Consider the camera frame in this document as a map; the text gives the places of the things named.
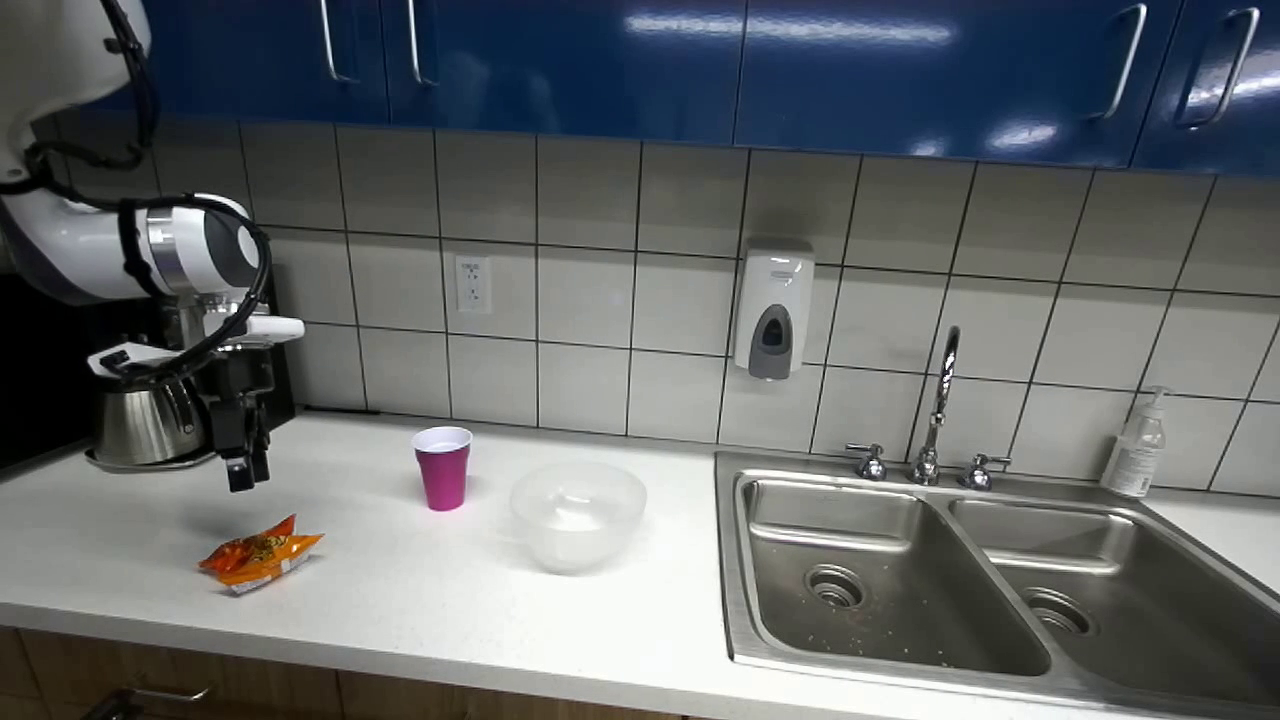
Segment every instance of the clear bowl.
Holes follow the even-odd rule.
[[[548,463],[510,491],[517,534],[548,571],[593,571],[626,548],[645,485],[610,463]]]

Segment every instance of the soap bottle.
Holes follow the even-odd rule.
[[[1128,413],[1128,422],[1113,438],[1113,456],[1102,468],[1102,489],[1118,495],[1145,498],[1150,491],[1159,448],[1164,448],[1164,413],[1159,413],[1164,388],[1140,397]]]

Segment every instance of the sink drain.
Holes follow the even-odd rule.
[[[836,611],[859,607],[869,597],[863,583],[844,562],[817,562],[807,571],[807,592]]]
[[[1091,635],[1091,619],[1070,603],[1069,592],[1057,587],[1033,587],[1022,597],[1022,603],[1033,607],[1033,614],[1050,626],[1050,631],[1069,631],[1069,635]]]

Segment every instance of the white countertop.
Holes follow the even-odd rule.
[[[0,623],[685,717],[1028,717],[1028,698],[893,676],[732,665],[706,450],[484,429],[469,504],[427,512],[406,437],[394,420],[298,414],[276,430],[276,481],[240,495],[220,463],[102,474],[68,456],[12,474],[0,485]],[[525,560],[505,495],[548,459],[645,474],[646,518],[620,562],[548,575]],[[1280,587],[1276,504],[1154,495],[1150,506]],[[287,581],[225,597],[197,571],[220,538],[287,512],[323,534]],[[1036,717],[1099,711],[1036,705]]]

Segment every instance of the faucet handle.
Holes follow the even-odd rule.
[[[959,474],[963,489],[992,489],[992,481],[1006,468],[1006,456],[976,450],[968,473]]]
[[[859,481],[883,481],[883,443],[872,443],[872,448],[846,448],[844,450],[853,456],[853,474]]]

